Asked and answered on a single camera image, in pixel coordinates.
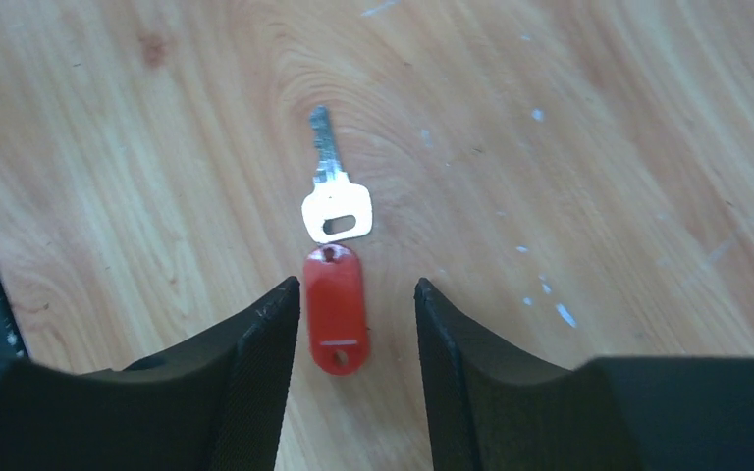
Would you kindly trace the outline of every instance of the wooden surface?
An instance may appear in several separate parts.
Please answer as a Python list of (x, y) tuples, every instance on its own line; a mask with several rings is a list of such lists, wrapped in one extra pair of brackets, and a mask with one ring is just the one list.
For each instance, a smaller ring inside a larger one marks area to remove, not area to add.
[(123, 367), (299, 274), (320, 103), (373, 197), (373, 350), (329, 377), (302, 330), (279, 469), (431, 466), (420, 276), (565, 367), (754, 355), (754, 2), (379, 6), (0, 1), (0, 275), (35, 360)]

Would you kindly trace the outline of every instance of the metal key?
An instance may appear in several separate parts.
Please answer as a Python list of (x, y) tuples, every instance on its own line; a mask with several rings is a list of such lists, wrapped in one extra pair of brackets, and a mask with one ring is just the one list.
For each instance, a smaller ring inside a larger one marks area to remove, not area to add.
[[(328, 108), (320, 105), (313, 110), (310, 126), (316, 132), (313, 145), (319, 151), (319, 166), (313, 176), (313, 192), (301, 203), (307, 232), (320, 244), (365, 236), (371, 232), (373, 219), (371, 195), (365, 186), (351, 183), (343, 171)], [(356, 219), (353, 228), (336, 234), (325, 232), (325, 223), (345, 216)]]

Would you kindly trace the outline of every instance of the red plastic object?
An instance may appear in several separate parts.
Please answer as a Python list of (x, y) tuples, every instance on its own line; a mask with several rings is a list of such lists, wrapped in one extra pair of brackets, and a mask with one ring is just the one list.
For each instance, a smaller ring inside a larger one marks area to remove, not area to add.
[(304, 261), (310, 353), (332, 375), (349, 375), (368, 357), (362, 269), (349, 248), (323, 245)]

